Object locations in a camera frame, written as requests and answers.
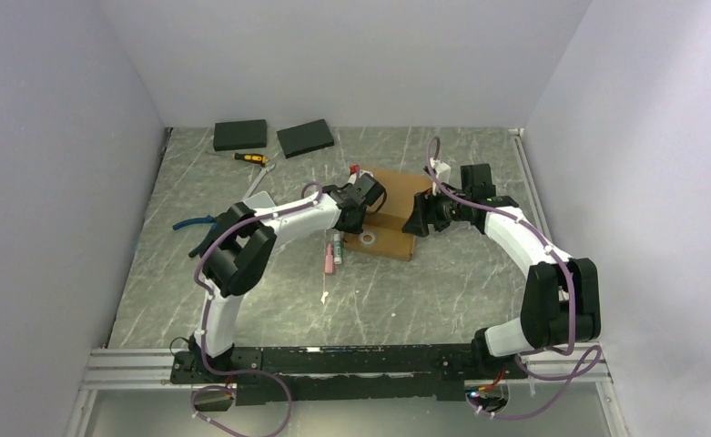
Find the brown cardboard box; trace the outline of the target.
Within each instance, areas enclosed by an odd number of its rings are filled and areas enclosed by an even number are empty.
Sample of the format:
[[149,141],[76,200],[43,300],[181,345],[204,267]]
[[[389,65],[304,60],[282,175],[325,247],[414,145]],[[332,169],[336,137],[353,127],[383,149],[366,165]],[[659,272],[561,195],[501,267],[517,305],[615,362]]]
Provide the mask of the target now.
[[410,261],[415,250],[415,237],[404,234],[401,228],[409,218],[415,194],[432,187],[424,175],[401,173],[383,168],[361,167],[362,174],[373,175],[386,189],[387,199],[380,198],[367,209],[363,231],[376,235],[369,247],[359,243],[359,235],[344,233],[343,248],[372,256]]

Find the green white glue stick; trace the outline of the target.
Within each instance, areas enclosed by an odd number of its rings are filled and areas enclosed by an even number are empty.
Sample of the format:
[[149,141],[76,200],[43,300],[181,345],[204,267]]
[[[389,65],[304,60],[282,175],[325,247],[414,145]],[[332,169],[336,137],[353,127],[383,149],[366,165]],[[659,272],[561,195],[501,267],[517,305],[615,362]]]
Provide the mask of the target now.
[[342,255],[342,235],[340,233],[335,233],[333,236],[333,259],[336,265],[340,265],[342,263]]

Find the pink marker pen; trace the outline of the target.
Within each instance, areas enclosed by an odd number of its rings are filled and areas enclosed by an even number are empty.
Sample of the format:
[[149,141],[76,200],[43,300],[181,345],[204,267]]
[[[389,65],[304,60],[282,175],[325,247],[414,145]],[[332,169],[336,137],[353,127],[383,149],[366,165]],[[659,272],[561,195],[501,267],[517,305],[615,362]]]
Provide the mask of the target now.
[[324,273],[332,275],[335,272],[334,248],[331,243],[328,243],[325,250],[324,258]]

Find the clear tape roll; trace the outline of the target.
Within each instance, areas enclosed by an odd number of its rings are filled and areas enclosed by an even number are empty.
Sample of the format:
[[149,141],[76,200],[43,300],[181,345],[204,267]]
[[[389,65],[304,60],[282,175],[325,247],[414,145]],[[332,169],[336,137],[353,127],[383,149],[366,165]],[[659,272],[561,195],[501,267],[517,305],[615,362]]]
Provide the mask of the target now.
[[369,247],[373,245],[376,241],[376,235],[373,232],[366,231],[364,230],[360,235],[359,235],[359,243],[363,247]]

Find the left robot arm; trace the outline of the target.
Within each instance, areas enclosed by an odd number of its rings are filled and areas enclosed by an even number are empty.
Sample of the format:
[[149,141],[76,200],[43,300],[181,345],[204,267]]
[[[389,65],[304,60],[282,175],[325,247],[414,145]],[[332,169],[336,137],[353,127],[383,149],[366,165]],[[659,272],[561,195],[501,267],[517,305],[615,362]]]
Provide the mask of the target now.
[[282,205],[233,204],[198,246],[194,281],[205,299],[191,349],[204,380],[217,382],[229,374],[241,302],[262,279],[273,250],[317,231],[360,234],[368,209],[387,196],[370,173],[342,186],[314,182],[312,187],[313,193]]

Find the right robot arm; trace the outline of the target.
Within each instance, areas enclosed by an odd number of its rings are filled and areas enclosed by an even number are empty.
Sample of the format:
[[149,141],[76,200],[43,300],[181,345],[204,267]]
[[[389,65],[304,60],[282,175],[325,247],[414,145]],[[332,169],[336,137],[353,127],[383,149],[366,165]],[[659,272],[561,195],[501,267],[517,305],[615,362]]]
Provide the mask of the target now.
[[453,222],[467,223],[499,245],[525,277],[519,314],[474,334],[470,357],[476,374],[491,378],[516,354],[598,337],[598,272],[591,260],[558,249],[514,199],[498,195],[489,165],[461,167],[460,188],[449,185],[451,169],[437,158],[425,171],[432,186],[415,194],[402,232],[424,238]]

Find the black foam block right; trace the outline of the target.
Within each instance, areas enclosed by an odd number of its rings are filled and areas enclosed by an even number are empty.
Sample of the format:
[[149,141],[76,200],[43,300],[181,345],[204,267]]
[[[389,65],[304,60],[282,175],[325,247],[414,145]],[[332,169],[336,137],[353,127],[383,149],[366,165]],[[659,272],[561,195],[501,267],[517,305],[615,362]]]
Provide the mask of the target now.
[[294,158],[335,144],[325,119],[278,130],[277,138],[285,158]]

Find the black foam block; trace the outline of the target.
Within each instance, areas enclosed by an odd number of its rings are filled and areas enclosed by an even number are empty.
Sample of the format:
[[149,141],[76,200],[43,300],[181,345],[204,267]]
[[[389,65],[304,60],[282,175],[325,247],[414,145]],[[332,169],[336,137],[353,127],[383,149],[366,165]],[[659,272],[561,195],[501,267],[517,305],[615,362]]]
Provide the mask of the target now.
[[294,158],[335,144],[325,119],[278,130],[277,138],[285,158]]
[[266,119],[216,123],[213,149],[217,152],[264,148],[268,143]]

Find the grey white rectangular device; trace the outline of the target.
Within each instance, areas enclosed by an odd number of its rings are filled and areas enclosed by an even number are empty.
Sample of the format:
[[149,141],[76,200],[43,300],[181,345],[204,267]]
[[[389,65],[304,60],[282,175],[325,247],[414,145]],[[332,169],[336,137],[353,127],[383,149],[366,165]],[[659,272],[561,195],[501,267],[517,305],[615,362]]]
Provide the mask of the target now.
[[275,208],[276,204],[267,191],[257,192],[243,200],[243,203],[252,209]]

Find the silver combination wrench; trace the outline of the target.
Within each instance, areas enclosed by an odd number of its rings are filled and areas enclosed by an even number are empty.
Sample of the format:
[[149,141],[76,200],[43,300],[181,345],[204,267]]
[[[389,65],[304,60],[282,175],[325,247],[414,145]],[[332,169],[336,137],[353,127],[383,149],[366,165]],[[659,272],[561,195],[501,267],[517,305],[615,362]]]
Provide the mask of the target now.
[[256,189],[257,189],[257,187],[259,186],[259,184],[260,184],[260,182],[262,181],[262,179],[263,179],[264,177],[266,177],[266,176],[268,175],[268,173],[269,173],[270,171],[272,171],[275,167],[276,167],[276,165],[275,165],[274,163],[268,163],[268,164],[266,164],[265,167],[262,168],[262,169],[259,171],[258,175],[253,178],[253,180],[252,180],[251,184],[249,185],[248,189],[246,190],[246,192],[245,192],[244,195],[242,196],[242,199],[245,200],[245,199],[251,197],[251,196],[254,194],[254,192],[256,191]]

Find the yellow black screwdriver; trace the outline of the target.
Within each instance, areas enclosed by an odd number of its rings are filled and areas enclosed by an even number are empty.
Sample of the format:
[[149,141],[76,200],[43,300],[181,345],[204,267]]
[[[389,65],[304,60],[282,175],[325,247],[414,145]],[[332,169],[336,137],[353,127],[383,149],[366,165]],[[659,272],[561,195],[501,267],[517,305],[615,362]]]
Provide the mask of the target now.
[[237,160],[237,161],[242,161],[242,162],[248,162],[251,164],[256,164],[260,165],[262,167],[266,167],[269,159],[262,154],[256,154],[256,153],[238,153],[235,152],[232,154],[232,157]]

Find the black foam block left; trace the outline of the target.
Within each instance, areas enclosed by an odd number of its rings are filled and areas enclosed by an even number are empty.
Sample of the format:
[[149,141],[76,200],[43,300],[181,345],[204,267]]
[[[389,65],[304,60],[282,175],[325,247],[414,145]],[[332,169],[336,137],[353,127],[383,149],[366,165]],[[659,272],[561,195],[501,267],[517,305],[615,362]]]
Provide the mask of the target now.
[[268,143],[266,119],[216,123],[213,149],[217,152],[264,148]]

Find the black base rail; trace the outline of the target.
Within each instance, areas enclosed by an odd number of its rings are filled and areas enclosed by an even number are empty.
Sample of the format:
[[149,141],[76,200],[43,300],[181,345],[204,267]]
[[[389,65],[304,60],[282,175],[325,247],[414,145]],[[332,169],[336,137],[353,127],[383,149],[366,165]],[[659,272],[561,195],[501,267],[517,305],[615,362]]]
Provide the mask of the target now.
[[525,377],[514,358],[485,361],[465,343],[235,347],[207,364],[191,346],[174,354],[170,373],[174,385],[228,385],[239,406],[287,399],[460,401],[466,391]]

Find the blue handled pliers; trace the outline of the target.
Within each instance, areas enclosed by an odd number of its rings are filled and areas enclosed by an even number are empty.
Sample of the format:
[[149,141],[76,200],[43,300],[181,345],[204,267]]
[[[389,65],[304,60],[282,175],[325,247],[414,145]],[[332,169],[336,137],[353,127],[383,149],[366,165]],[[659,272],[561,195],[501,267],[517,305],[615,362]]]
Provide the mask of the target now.
[[206,239],[206,236],[216,226],[217,226],[217,218],[212,215],[206,215],[206,216],[186,218],[186,219],[180,220],[179,222],[174,223],[171,226],[171,229],[173,231],[181,231],[181,230],[189,229],[190,234],[192,234],[192,235],[197,234],[200,236],[200,240],[199,240],[198,244],[193,249],[191,249],[188,253],[188,257],[190,259],[194,259],[200,253],[201,247],[203,245],[203,241]]

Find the aluminium frame rail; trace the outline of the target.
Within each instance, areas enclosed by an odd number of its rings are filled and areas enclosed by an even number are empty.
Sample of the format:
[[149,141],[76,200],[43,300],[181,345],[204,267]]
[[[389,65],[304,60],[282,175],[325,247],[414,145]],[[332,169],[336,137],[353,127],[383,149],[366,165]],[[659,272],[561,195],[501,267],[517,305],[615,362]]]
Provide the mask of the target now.
[[161,390],[171,386],[174,357],[164,349],[96,349],[81,388],[94,391]]

